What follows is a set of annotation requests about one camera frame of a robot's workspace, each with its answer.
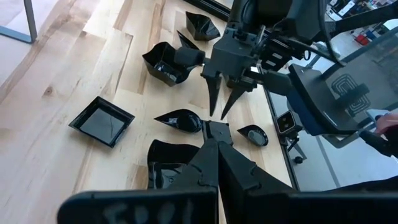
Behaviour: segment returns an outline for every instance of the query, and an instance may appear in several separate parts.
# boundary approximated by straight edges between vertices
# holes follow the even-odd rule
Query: wooden table
[[[60,204],[83,190],[145,189],[146,156],[154,139],[201,146],[201,133],[184,134],[153,118],[180,108],[220,121],[230,90],[222,83],[214,116],[208,90],[194,69],[168,87],[150,76],[142,54],[176,30],[192,40],[185,11],[207,13],[181,0],[65,0],[66,7],[39,36],[0,101],[0,217],[2,223],[54,223]],[[222,33],[225,23],[210,16]],[[194,42],[208,55],[209,43]],[[68,127],[97,95],[136,116],[114,149]],[[232,107],[234,147],[274,177],[291,185],[262,87]],[[269,144],[258,148],[236,131],[256,124]]]

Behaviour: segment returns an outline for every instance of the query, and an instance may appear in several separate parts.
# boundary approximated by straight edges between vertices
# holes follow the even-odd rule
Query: black square tray
[[[109,147],[114,147],[135,116],[97,96],[70,124]]]

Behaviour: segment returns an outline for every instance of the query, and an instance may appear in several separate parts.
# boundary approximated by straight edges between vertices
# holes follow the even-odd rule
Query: wood grain
[[[203,144],[201,133],[181,133],[153,118],[186,108],[220,121],[230,90],[221,84],[211,118],[200,67],[171,88],[148,74],[141,56],[162,41],[180,47],[176,30],[194,41],[185,28],[185,11],[209,16],[224,31],[223,21],[181,0],[76,0],[56,18],[14,70],[19,78],[2,92],[4,223],[55,223],[59,205],[83,190],[146,188],[147,151],[154,139]],[[194,43],[210,55],[216,41]],[[98,95],[136,116],[112,150],[68,127]],[[230,124],[238,151],[291,184],[262,87],[245,93],[223,122]],[[255,147],[236,131],[250,124],[266,131],[268,146]],[[222,213],[220,220],[225,223]]]

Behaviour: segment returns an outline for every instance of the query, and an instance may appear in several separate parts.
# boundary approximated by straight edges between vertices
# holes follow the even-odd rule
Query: metal bracket
[[[37,31],[32,7],[32,0],[24,0],[24,5],[30,35],[23,34],[4,26],[0,26],[0,35],[5,35],[6,37],[10,37],[12,39],[16,39],[28,44],[33,44],[37,38]]]

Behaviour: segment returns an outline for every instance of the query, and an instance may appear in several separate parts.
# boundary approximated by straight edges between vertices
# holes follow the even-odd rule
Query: light wood surface
[[[141,57],[161,41],[179,47],[176,30],[192,40],[185,11],[211,17],[221,33],[223,21],[181,0],[73,0],[67,6],[32,48],[40,50],[16,68],[20,79],[0,101],[1,223],[55,223],[60,204],[83,190],[146,188],[154,139],[203,144],[201,133],[184,134],[153,118],[186,108],[220,121],[230,93],[223,82],[211,118],[200,68],[171,88],[148,74]],[[194,43],[210,55],[215,41]],[[136,116],[114,149],[68,127],[97,95]],[[291,185],[261,86],[244,94],[223,122],[238,151]],[[266,131],[268,146],[255,147],[236,131],[250,124]]]

